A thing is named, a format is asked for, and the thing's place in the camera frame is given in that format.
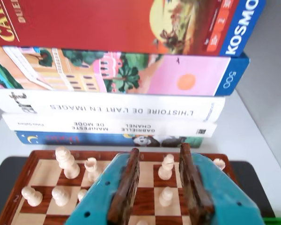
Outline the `turquoise gripper finger with brown pad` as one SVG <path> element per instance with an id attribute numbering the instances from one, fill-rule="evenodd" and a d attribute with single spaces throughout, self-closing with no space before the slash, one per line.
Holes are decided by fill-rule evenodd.
<path id="1" fill-rule="evenodd" d="M 179 173 L 193 225 L 262 225 L 256 203 L 213 161 L 180 146 Z"/>
<path id="2" fill-rule="evenodd" d="M 66 225 L 127 225 L 140 176 L 140 152 L 118 153 L 76 206 Z"/>

